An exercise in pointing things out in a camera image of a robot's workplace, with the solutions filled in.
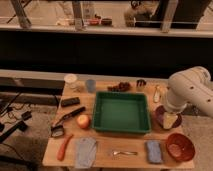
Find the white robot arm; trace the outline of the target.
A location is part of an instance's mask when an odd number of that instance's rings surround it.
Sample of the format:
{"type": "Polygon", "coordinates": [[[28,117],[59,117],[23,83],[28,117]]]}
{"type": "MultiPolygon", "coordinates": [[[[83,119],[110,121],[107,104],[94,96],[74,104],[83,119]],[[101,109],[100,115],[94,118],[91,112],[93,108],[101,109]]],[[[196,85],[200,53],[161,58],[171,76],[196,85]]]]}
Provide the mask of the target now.
{"type": "Polygon", "coordinates": [[[163,127],[171,129],[187,103],[213,117],[213,90],[209,87],[210,82],[209,71],[201,66],[172,74],[168,79],[168,90],[162,99],[165,109],[163,127]]]}

